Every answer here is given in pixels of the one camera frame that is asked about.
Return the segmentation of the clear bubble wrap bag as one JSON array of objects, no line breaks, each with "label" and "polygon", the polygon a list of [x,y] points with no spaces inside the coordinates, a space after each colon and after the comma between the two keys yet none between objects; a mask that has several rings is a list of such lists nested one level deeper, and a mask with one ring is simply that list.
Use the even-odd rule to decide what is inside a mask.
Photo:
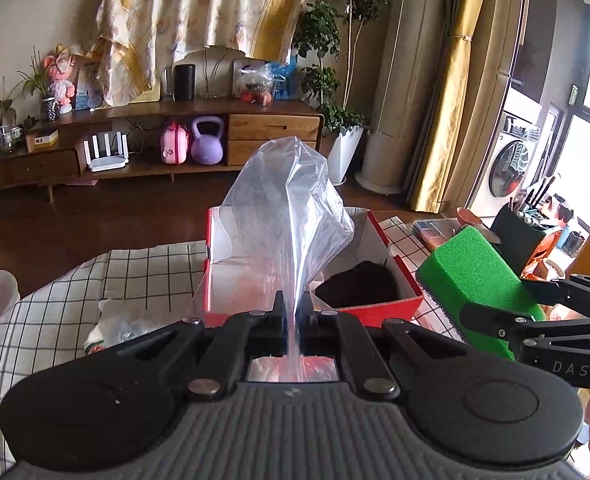
[{"label": "clear bubble wrap bag", "polygon": [[252,382],[334,382],[336,364],[305,356],[304,294],[353,239],[354,224],[324,156],[291,136],[263,143],[207,217],[208,258],[194,302],[215,326],[232,314],[269,311],[284,298],[284,356],[250,361]]}]

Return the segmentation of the green sponge block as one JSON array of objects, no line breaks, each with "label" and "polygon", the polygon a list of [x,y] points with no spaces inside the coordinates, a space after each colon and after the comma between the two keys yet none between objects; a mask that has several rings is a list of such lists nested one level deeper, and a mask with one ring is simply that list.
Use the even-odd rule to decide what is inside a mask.
[{"label": "green sponge block", "polygon": [[517,275],[472,226],[466,226],[436,248],[416,270],[415,279],[446,311],[472,346],[502,358],[514,358],[506,342],[463,326],[460,313],[466,304],[473,302],[518,312],[537,321],[545,319],[543,310]]}]

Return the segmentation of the red cardboard box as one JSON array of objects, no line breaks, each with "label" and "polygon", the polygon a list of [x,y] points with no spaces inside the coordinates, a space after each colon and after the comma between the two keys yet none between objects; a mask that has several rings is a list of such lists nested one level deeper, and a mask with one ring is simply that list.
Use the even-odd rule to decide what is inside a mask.
[{"label": "red cardboard box", "polygon": [[[347,209],[352,241],[306,286],[316,310],[345,311],[363,325],[378,327],[386,318],[409,321],[423,301],[408,266],[392,250],[392,241],[364,208]],[[193,298],[194,309],[208,326],[231,315],[270,311],[282,279],[263,255],[242,252],[240,233],[228,206],[207,214],[205,273]]]}]

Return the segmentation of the dark green utensil holder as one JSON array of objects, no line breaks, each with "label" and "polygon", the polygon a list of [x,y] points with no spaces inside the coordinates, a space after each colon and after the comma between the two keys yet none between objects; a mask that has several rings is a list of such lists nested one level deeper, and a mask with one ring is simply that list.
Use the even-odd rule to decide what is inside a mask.
[{"label": "dark green utensil holder", "polygon": [[527,261],[547,230],[560,228],[534,206],[540,185],[520,190],[494,217],[491,232],[499,239],[493,244],[504,262],[517,275],[522,274]]}]

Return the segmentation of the clear plastic organizer case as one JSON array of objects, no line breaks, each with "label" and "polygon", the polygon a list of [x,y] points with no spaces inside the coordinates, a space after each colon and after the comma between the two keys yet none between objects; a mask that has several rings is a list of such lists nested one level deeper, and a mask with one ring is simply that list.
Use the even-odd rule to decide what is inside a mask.
[{"label": "clear plastic organizer case", "polygon": [[412,224],[413,233],[430,252],[447,243],[461,229],[457,218],[417,220]]}]

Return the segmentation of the beige standing air conditioner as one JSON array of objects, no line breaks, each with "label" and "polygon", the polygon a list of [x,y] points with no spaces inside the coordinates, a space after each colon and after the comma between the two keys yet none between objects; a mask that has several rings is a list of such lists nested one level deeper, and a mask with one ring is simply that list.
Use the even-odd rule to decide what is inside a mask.
[{"label": "beige standing air conditioner", "polygon": [[446,0],[391,0],[362,188],[384,195],[402,192],[435,87]]}]

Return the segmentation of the washing machine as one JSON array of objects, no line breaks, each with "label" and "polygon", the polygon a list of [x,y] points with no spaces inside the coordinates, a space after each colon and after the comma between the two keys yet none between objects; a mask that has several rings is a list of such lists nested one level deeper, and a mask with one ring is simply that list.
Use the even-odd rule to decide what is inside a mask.
[{"label": "washing machine", "polygon": [[481,219],[494,217],[522,186],[540,140],[540,129],[502,112],[470,210]]}]

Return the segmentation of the purple kettlebell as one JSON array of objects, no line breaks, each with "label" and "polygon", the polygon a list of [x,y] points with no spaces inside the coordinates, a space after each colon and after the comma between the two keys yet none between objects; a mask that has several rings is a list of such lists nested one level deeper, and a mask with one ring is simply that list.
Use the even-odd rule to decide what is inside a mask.
[{"label": "purple kettlebell", "polygon": [[[214,134],[201,133],[199,126],[210,124],[216,126]],[[203,166],[217,165],[223,158],[223,146],[221,139],[224,130],[224,121],[217,116],[198,116],[192,124],[193,142],[191,156],[194,162]]]}]

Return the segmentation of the pink small bag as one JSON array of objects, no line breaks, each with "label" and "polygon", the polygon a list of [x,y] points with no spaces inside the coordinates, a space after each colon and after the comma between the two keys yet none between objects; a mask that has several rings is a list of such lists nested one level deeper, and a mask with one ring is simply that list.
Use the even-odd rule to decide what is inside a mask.
[{"label": "pink small bag", "polygon": [[168,122],[160,136],[161,160],[167,165],[181,165],[188,158],[190,135],[180,122]]}]

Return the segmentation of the wooden tv cabinet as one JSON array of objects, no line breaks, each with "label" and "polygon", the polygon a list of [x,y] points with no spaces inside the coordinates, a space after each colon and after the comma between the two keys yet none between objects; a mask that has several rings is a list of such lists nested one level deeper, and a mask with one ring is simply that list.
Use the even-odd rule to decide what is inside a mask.
[{"label": "wooden tv cabinet", "polygon": [[[222,161],[211,166],[199,165],[193,159],[182,165],[165,164],[160,137],[168,122],[189,129],[194,120],[206,116],[223,120]],[[52,188],[70,182],[239,170],[269,140],[296,136],[316,150],[323,126],[323,116],[301,101],[275,101],[262,107],[220,98],[82,110],[33,126],[23,146],[0,153],[0,191],[24,185]],[[118,169],[91,171],[86,166],[83,143],[91,142],[92,136],[108,134],[110,148],[116,150],[118,132],[128,137],[130,162]]]}]

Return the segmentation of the black white checkered tablecloth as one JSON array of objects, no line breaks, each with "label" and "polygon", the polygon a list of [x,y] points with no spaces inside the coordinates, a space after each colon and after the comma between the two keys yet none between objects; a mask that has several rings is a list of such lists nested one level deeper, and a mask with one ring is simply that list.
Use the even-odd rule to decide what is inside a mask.
[{"label": "black white checkered tablecloth", "polygon": [[[144,249],[113,249],[76,266],[0,315],[0,402],[26,376],[84,356],[101,305],[122,300],[154,318],[188,312],[202,282],[202,240]],[[14,462],[0,430],[0,475]]]}]

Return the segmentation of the plastic bag of fruit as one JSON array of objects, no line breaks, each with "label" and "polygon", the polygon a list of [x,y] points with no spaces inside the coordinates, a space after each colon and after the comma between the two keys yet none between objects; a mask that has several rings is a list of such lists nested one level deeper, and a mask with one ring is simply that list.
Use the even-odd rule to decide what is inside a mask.
[{"label": "plastic bag of fruit", "polygon": [[275,82],[269,64],[244,65],[240,69],[238,84],[240,85],[240,99],[243,102],[263,107],[272,104]]}]

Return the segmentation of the white wifi router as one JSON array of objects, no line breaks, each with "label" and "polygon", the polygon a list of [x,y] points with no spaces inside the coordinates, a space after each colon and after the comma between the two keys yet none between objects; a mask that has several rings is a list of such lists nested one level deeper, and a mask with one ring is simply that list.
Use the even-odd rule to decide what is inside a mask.
[{"label": "white wifi router", "polygon": [[103,172],[129,163],[128,136],[120,131],[97,133],[82,142],[86,169]]}]

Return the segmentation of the blue plastic bag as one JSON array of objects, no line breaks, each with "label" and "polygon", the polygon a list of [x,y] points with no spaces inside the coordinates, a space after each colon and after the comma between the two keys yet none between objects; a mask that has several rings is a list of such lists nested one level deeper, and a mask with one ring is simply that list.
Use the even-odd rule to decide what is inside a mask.
[{"label": "blue plastic bag", "polygon": [[273,97],[276,100],[292,100],[296,96],[297,57],[293,53],[285,64],[269,63],[274,81]]}]

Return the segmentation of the floral sheet over television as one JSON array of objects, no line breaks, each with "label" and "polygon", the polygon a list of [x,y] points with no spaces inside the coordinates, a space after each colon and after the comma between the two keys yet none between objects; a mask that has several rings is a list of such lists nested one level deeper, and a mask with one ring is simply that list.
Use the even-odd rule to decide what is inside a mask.
[{"label": "floral sheet over television", "polygon": [[210,47],[285,62],[304,0],[102,0],[92,48],[109,106],[152,90],[162,71]]}]

